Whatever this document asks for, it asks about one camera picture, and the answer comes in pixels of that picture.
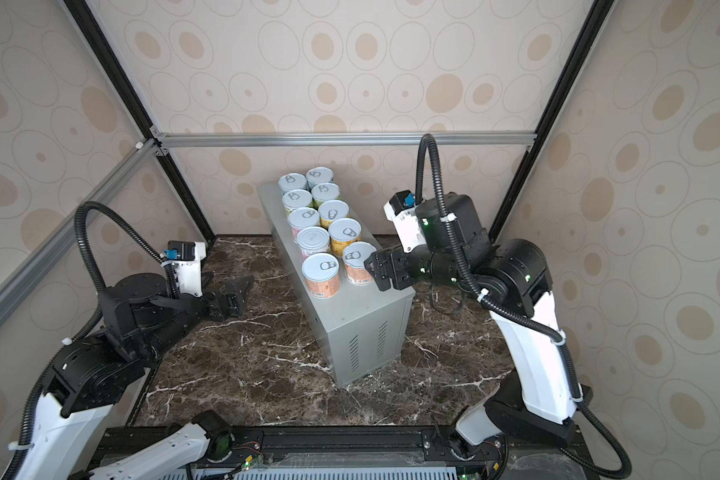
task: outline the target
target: gray vent grille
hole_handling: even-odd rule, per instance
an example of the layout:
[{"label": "gray vent grille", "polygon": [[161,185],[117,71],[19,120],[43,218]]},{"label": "gray vent grille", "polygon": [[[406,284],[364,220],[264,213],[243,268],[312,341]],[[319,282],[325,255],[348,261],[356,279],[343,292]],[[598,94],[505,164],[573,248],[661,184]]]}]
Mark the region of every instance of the gray vent grille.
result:
[{"label": "gray vent grille", "polygon": [[[229,472],[228,468],[198,468],[195,478]],[[160,480],[186,480],[175,470]],[[454,467],[269,468],[235,474],[235,480],[458,480]]]},{"label": "gray vent grille", "polygon": [[384,355],[384,347],[387,341],[387,322],[384,322],[382,326],[378,328],[378,346],[376,347],[376,358],[382,358]]},{"label": "gray vent grille", "polygon": [[352,367],[352,371],[358,369],[360,366],[360,340],[357,335],[355,338],[349,341],[349,364]]}]

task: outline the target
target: cable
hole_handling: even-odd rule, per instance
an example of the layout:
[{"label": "cable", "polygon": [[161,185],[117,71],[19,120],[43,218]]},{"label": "cable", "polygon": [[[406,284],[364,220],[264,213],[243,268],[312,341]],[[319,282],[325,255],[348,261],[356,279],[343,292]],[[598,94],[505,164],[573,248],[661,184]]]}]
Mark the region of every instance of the cable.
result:
[{"label": "cable", "polygon": [[[423,165],[424,156],[427,152],[429,152],[429,160],[432,164],[432,184],[434,187],[434,196],[438,204],[438,212],[441,218],[445,218],[446,216],[448,216],[449,212],[448,209],[445,207],[445,198],[443,194],[443,178],[440,167],[440,156],[438,154],[438,145],[437,142],[434,141],[434,137],[432,136],[432,134],[424,134],[422,140],[419,142],[418,145],[417,188],[419,188],[418,166]],[[469,263],[464,256],[464,252],[462,252],[461,248],[459,247],[458,238],[456,237],[456,232],[454,226],[452,225],[453,222],[447,221],[443,223],[445,225],[445,231],[448,235],[449,243],[451,244],[451,253],[456,259],[456,264],[458,265],[458,272],[461,276],[461,279],[465,283],[467,283],[467,286],[471,293],[479,296],[481,290],[480,285],[472,275],[472,272],[469,269]],[[579,386],[578,379],[576,378],[574,361],[570,357],[570,352],[568,351],[567,345],[563,341],[564,339],[562,335],[551,327],[548,327],[542,323],[535,322],[526,316],[522,316],[516,312],[511,312],[503,308],[502,306],[493,302],[489,295],[482,296],[480,304],[486,310],[492,310],[493,312],[498,313],[507,320],[515,322],[533,331],[542,333],[552,339],[553,342],[560,344],[557,347],[557,351],[560,354],[560,359],[563,362],[563,368],[565,370],[566,378],[568,380],[568,389],[570,390],[571,396],[574,398],[576,408],[605,438],[605,440],[608,441],[611,447],[613,447],[616,455],[621,461],[621,468],[619,468],[618,470],[606,470],[604,468],[595,466],[592,462],[589,462],[584,458],[576,456],[572,452],[561,449],[563,451],[563,454],[568,456],[571,460],[578,463],[579,465],[589,468],[603,477],[621,479],[630,476],[630,474],[632,473],[632,461],[624,450],[624,447],[619,443],[616,437],[614,437],[613,434],[608,431],[608,429],[600,422],[600,420],[595,417],[595,415],[586,407],[586,404],[584,403],[584,396],[581,394],[581,388]]]},{"label": "cable", "polygon": [[[144,251],[147,252],[156,262],[161,264],[163,263],[163,258],[160,256],[157,250],[155,250],[152,245],[149,245],[146,240],[144,240],[144,238],[139,235],[139,233],[136,232],[131,225],[128,225],[128,222],[126,222],[122,216],[119,216],[117,214],[117,212],[104,204],[100,204],[99,202],[83,202],[82,204],[80,204],[80,206],[77,207],[77,210],[74,214],[74,232],[75,236],[77,237],[77,249],[80,251],[80,256],[83,257],[83,264],[85,264],[85,268],[88,271],[88,275],[90,275],[90,279],[94,282],[97,293],[101,292],[106,288],[106,283],[104,282],[104,277],[101,275],[101,270],[99,270],[99,266],[96,264],[94,253],[91,250],[90,242],[88,241],[87,218],[88,213],[91,210],[98,210],[102,214],[111,218],[117,226],[123,229],[126,234],[128,234],[132,239],[134,239],[134,241],[141,248],[143,248]],[[166,285],[168,296],[170,298],[178,298],[179,287],[176,284],[173,267],[171,265],[165,265],[164,269],[166,272]],[[74,342],[88,336],[88,334],[94,329],[94,327],[96,327],[96,324],[101,320],[102,315],[103,314],[101,310],[101,305],[97,305],[94,314],[85,323],[85,325],[83,325],[83,328],[81,328],[80,331],[72,337],[72,341]],[[56,352],[54,357],[46,365],[45,369],[43,369],[40,377],[32,386],[29,397],[24,404],[24,412],[21,416],[21,428],[19,430],[19,447],[28,447],[32,444],[32,431],[34,430],[35,410],[38,408],[38,401],[40,400],[40,395],[42,395],[43,393],[43,379],[48,374],[48,371],[54,364],[54,360],[56,360],[59,352]],[[16,474],[21,469],[21,466],[24,464],[24,458],[27,456],[27,452],[27,449],[14,451],[14,454],[10,459],[10,463],[5,469],[3,476],[1,477],[2,480],[13,480],[13,478],[15,478]]]},{"label": "cable", "polygon": [[432,309],[434,309],[435,312],[440,312],[443,315],[456,315],[457,313],[460,313],[464,307],[467,305],[467,292],[461,291],[461,300],[459,301],[458,305],[454,307],[452,310],[446,310],[442,309],[439,306],[434,304],[434,283],[429,284],[429,304],[432,306]]}]

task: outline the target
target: patterned wallpaper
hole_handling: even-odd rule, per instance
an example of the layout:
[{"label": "patterned wallpaper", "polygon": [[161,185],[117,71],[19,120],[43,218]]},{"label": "patterned wallpaper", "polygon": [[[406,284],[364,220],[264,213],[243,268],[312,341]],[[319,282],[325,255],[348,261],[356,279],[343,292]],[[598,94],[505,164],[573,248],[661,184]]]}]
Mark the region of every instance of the patterned wallpaper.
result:
[{"label": "patterned wallpaper", "polygon": [[0,283],[138,138],[55,3],[0,2]]},{"label": "patterned wallpaper", "polygon": [[534,130],[589,0],[89,0],[169,132]]},{"label": "patterned wallpaper", "polygon": [[512,236],[544,250],[580,379],[633,478],[720,479],[720,1],[620,3]]},{"label": "patterned wallpaper", "polygon": [[[168,240],[202,241],[161,172],[156,160],[145,162],[110,207],[158,250]],[[131,274],[162,272],[105,216],[97,215],[88,232],[107,285]],[[74,246],[0,328],[0,474],[10,460],[6,446],[18,438],[21,410],[32,384],[60,341],[75,334],[95,309],[96,291]],[[137,387],[133,384],[113,408],[108,425],[122,425]]]},{"label": "patterned wallpaper", "polygon": [[[217,234],[268,234],[256,188],[318,165],[334,171],[346,200],[374,234],[393,234],[382,208],[395,192],[414,190],[418,147],[177,148],[177,163]],[[490,227],[520,159],[523,145],[443,145],[446,191],[468,194]],[[424,196],[433,197],[429,163]]]}]

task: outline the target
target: tin can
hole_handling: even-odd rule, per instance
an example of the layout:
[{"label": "tin can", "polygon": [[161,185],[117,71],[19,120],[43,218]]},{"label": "tin can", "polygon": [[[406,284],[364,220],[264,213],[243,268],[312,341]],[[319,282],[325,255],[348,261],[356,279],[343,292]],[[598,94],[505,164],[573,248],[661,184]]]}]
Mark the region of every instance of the tin can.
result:
[{"label": "tin can", "polygon": [[327,167],[315,167],[307,171],[307,186],[311,190],[315,185],[333,182],[333,170]]},{"label": "tin can", "polygon": [[298,232],[296,244],[301,251],[302,262],[310,255],[327,253],[330,240],[326,229],[319,226],[308,226]]},{"label": "tin can", "polygon": [[328,200],[317,208],[317,212],[320,213],[320,226],[327,229],[334,220],[349,215],[349,205],[341,200]]},{"label": "tin can", "polygon": [[344,249],[360,240],[360,222],[353,218],[339,218],[328,227],[331,236],[331,250],[337,256],[344,254]]},{"label": "tin can", "polygon": [[331,254],[315,254],[304,260],[302,274],[309,294],[315,298],[330,298],[342,285],[338,276],[338,260]]},{"label": "tin can", "polygon": [[317,210],[310,208],[309,206],[297,208],[288,216],[288,224],[291,226],[294,242],[296,241],[298,232],[310,226],[317,226],[319,223],[320,214],[317,213]]},{"label": "tin can", "polygon": [[373,283],[373,275],[365,269],[365,259],[375,251],[376,247],[368,242],[355,242],[344,249],[342,258],[349,283],[353,285]]},{"label": "tin can", "polygon": [[282,204],[286,207],[286,214],[290,215],[297,208],[312,206],[312,194],[307,190],[291,190],[282,196]]},{"label": "tin can", "polygon": [[312,188],[312,199],[315,201],[315,208],[319,208],[325,202],[336,200],[341,193],[338,185],[325,182],[317,184]]},{"label": "tin can", "polygon": [[291,190],[306,190],[307,177],[301,174],[283,175],[280,177],[280,180],[277,181],[277,186],[280,187],[280,193],[283,195]]}]

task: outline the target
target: dark marble surface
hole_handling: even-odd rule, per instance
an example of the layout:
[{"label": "dark marble surface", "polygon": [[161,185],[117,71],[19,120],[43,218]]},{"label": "dark marble surface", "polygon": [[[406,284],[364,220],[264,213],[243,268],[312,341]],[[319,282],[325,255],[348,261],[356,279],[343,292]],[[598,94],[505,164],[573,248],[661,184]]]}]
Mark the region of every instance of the dark marble surface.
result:
[{"label": "dark marble surface", "polygon": [[[383,245],[396,237],[378,239]],[[432,310],[416,286],[399,360],[342,389],[333,383],[271,237],[221,238],[206,270],[214,281],[253,274],[241,319],[203,322],[166,354],[135,425],[188,422],[215,409],[237,425],[446,423],[512,369],[498,327],[470,300],[455,316]],[[453,290],[438,289],[443,308]]]}]

